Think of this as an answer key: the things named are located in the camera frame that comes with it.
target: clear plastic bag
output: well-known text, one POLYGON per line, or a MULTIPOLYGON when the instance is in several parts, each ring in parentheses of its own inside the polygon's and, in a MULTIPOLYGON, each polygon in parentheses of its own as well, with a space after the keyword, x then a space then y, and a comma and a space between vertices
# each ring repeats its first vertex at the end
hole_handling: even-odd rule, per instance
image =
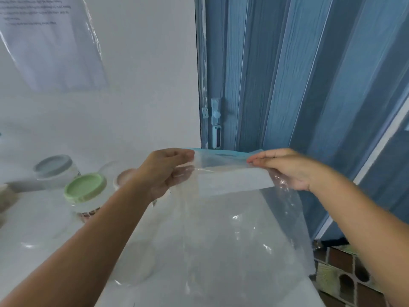
POLYGON ((272 306, 314 273, 300 198, 249 154, 196 150, 180 204, 186 292, 222 306, 272 306))

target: paper sheet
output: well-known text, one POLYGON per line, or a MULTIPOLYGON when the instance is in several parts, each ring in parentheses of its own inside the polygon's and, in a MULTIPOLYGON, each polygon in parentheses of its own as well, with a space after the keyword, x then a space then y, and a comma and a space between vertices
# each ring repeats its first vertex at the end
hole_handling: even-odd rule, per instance
POLYGON ((274 186, 268 171, 261 168, 200 174, 197 180, 201 197, 260 190, 274 186))
POLYGON ((68 92, 107 84, 83 0, 0 0, 0 32, 33 90, 68 92))

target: forearm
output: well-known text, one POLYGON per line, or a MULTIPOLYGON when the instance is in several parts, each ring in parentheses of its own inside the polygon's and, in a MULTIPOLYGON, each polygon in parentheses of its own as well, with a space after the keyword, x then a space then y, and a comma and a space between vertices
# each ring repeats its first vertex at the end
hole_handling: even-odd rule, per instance
POLYGON ((149 204, 142 187, 125 185, 0 306, 94 306, 149 204))
POLYGON ((409 226, 377 206, 359 188, 331 169, 320 169, 311 190, 357 248, 360 257, 394 305, 409 301, 409 226))

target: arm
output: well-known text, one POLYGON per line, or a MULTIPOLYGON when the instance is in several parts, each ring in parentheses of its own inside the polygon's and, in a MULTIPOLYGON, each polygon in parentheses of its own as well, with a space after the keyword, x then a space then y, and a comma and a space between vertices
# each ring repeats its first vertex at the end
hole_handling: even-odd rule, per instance
POLYGON ((377 206, 343 175, 290 149, 261 152, 248 159, 275 168, 297 190, 309 190, 359 252, 393 305, 409 301, 409 225, 377 206))
POLYGON ((182 149, 150 154, 131 180, 0 306, 94 306, 147 206, 188 178, 188 169, 175 167, 193 156, 182 149))

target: plastic jar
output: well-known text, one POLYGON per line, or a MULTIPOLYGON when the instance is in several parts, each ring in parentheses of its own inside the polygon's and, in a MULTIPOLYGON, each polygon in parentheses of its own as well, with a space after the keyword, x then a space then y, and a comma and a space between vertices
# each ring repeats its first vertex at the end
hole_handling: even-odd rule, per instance
POLYGON ((98 212, 113 192, 104 175, 93 173, 80 175, 67 184, 64 197, 75 214, 85 223, 98 212))
POLYGON ((46 190, 64 188, 74 178, 81 175, 68 155, 55 155, 43 159, 33 168, 36 179, 46 190))

